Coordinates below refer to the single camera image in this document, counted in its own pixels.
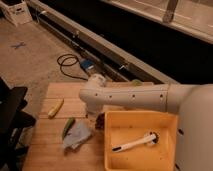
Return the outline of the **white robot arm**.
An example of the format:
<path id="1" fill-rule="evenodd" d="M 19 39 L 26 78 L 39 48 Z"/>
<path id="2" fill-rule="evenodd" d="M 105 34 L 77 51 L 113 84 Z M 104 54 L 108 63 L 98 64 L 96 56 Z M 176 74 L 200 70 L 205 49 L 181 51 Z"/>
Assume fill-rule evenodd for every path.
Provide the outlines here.
<path id="1" fill-rule="evenodd" d="M 180 171 L 213 171 L 213 84 L 154 84 L 106 87 L 92 75 L 79 92 L 91 112 L 117 105 L 169 112 L 179 116 L 176 164 Z"/>

